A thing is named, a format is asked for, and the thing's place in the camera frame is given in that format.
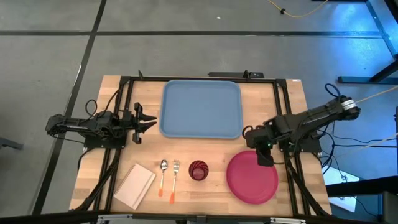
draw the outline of notepad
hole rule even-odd
[[[113,197],[135,210],[144,198],[155,176],[153,172],[139,164],[134,164]]]

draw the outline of gray floor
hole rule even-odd
[[[319,4],[308,0],[275,2],[292,14],[303,14]],[[397,24],[384,1],[371,2],[398,48]],[[0,0],[0,30],[91,30],[99,4],[99,0]],[[309,17],[292,19],[281,16],[266,0],[109,0],[99,30],[377,31],[377,27],[362,3],[330,2]],[[0,136],[25,144],[22,151],[0,151],[0,217],[30,212],[53,144],[53,139],[45,135],[44,126],[49,116],[64,112],[87,40],[88,37],[0,36]],[[86,117],[84,104],[96,98],[103,75],[137,75],[138,69],[147,76],[205,77],[208,72],[248,69],[264,72],[267,78],[299,78],[308,106],[314,107],[331,99],[323,88],[325,83],[336,83],[339,75],[371,76],[391,62],[392,56],[382,39],[97,37],[73,115]],[[390,87],[338,85],[342,94],[355,100]],[[361,116],[356,121],[338,122],[336,135],[369,140],[395,133],[392,116],[398,106],[397,97],[398,91],[392,91],[364,101],[360,104]],[[72,134],[68,137],[80,139]],[[322,139],[322,146],[330,151],[329,139]],[[353,149],[336,148],[335,153]],[[81,145],[63,144],[45,213],[68,209],[80,154]],[[396,158],[393,149],[372,148],[339,157],[338,162],[342,170],[370,179],[396,175]],[[377,211],[377,200],[364,200],[368,210]],[[362,208],[357,207],[357,211],[363,214]]]

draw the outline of fork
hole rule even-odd
[[[175,195],[175,179],[177,179],[177,173],[180,170],[180,161],[174,160],[174,182],[173,182],[173,190],[172,190],[172,196],[170,197],[170,204],[174,203],[174,195]]]

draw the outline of wooden tabletop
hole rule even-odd
[[[105,75],[99,90],[98,111],[105,108],[111,95],[118,89],[120,76]],[[144,108],[144,114],[160,116],[161,97],[166,82],[134,82],[130,108],[139,102]],[[287,80],[290,104],[293,113],[307,110],[303,86],[300,80]],[[239,83],[243,106],[243,126],[257,125],[277,115],[274,92],[271,84]],[[284,99],[280,90],[282,111],[285,113]],[[261,205],[250,205],[237,199],[226,183],[226,167],[231,158],[248,149],[242,137],[233,140],[226,139],[183,139],[167,138],[159,131],[159,124],[141,134],[142,144],[132,142],[132,132],[127,138],[126,147],[122,150],[121,161],[116,179],[117,189],[128,170],[138,163],[156,174],[156,178],[146,193],[137,210],[113,198],[112,212],[118,213],[161,213],[161,214],[207,214],[207,215],[250,215],[250,216],[291,216],[292,209],[284,165],[275,165],[279,186],[274,197]],[[271,150],[276,162],[283,161],[283,154],[278,146]],[[103,161],[104,149],[89,152],[81,161],[70,208],[76,208],[93,190],[98,182]],[[319,161],[309,153],[301,153],[305,183],[322,208],[331,213],[330,204],[323,181]],[[180,161],[180,172],[177,175],[175,203],[169,204],[174,173],[167,169],[164,179],[163,197],[158,196],[162,159],[172,162]],[[190,178],[188,167],[191,162],[202,160],[208,164],[208,177],[201,182]],[[101,208],[104,207],[108,187],[105,186],[101,198]],[[300,213],[303,213],[299,188],[296,186],[296,196]]]

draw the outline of blue tray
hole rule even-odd
[[[243,129],[241,90],[231,81],[169,81],[159,126],[167,137],[237,138]]]

